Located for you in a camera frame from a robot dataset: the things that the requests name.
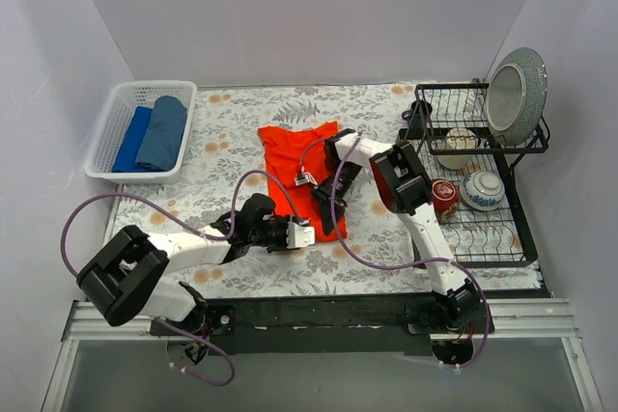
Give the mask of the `orange t shirt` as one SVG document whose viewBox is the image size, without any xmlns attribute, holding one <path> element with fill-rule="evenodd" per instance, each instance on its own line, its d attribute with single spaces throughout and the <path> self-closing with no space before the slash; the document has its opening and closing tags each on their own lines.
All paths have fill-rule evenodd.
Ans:
<svg viewBox="0 0 618 412">
<path fill-rule="evenodd" d="M 320 139 L 335 135 L 339 131 L 337 122 L 329 122 L 318 127 L 291 131 L 278 126 L 264 126 L 258 129 L 258 134 L 265 149 L 267 171 L 275 176 L 289 192 L 296 209 L 303 219 L 309 219 L 315 228 L 317 242 L 329 242 L 337 239 L 335 232 L 324 233 L 320 209 L 311 191 L 312 185 L 295 185 L 298 167 L 302 165 L 317 183 L 328 178 L 330 172 L 325 165 L 323 142 L 314 146 L 305 156 L 300 158 L 304 150 Z"/>
</svg>

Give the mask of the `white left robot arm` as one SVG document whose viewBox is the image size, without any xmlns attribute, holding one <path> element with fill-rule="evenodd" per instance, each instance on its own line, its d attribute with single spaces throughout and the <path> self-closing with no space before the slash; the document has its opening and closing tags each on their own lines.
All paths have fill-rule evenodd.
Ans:
<svg viewBox="0 0 618 412">
<path fill-rule="evenodd" d="M 136 316 L 161 317 L 186 335 L 196 334 L 206 323 L 207 299 L 191 284 L 167 276 L 236 261 L 252 247 L 272 253 L 315 243 L 307 220 L 278 215 L 275 207 L 271 197 L 254 194 L 202 230 L 145 233 L 125 226 L 76 274 L 76 283 L 111 326 Z"/>
</svg>

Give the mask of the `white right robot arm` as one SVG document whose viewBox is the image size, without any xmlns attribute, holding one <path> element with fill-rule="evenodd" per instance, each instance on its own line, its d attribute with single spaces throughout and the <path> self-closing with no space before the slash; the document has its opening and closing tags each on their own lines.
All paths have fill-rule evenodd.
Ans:
<svg viewBox="0 0 618 412">
<path fill-rule="evenodd" d="M 412 144 L 388 145 L 345 129 L 325 139 L 324 155 L 329 177 L 312 191 L 324 232 L 344 240 L 338 222 L 347 208 L 345 196 L 358 173 L 370 170 L 382 204 L 402 222 L 419 253 L 420 260 L 409 266 L 427 269 L 438 324 L 453 333 L 472 324 L 484 297 L 452 254 L 433 206 L 432 182 Z"/>
</svg>

